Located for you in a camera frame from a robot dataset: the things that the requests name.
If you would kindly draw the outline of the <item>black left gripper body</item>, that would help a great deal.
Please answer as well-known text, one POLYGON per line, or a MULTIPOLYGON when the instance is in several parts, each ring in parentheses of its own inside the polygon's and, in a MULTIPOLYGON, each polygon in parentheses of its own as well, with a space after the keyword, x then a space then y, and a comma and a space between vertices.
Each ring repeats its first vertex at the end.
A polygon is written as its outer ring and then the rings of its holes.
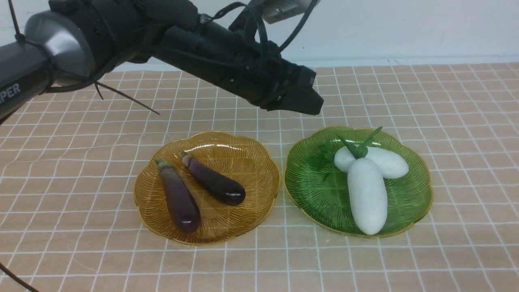
POLYGON ((235 68, 227 71, 227 91, 248 103, 266 109, 266 100, 275 91, 289 86, 313 88, 316 72, 280 55, 262 57, 257 47, 245 41, 227 41, 228 57, 235 68))

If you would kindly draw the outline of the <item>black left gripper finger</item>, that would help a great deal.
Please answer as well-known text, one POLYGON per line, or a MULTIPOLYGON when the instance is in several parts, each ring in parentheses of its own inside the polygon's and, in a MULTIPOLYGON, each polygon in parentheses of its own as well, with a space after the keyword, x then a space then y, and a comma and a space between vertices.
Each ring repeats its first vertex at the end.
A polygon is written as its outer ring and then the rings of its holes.
POLYGON ((275 91, 266 100, 267 111, 290 111, 306 115, 318 115, 324 100, 311 87, 289 86, 275 91))

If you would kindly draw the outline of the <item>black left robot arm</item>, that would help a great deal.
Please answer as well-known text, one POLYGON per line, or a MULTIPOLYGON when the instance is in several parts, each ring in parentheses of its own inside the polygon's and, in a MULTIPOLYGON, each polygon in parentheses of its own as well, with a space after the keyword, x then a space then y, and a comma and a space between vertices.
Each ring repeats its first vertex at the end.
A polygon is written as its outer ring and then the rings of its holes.
POLYGON ((125 63, 156 58, 267 111, 317 115, 316 72, 281 53, 317 0, 232 2, 215 15, 189 0, 50 0, 1 46, 0 118, 31 98, 95 85, 125 63))

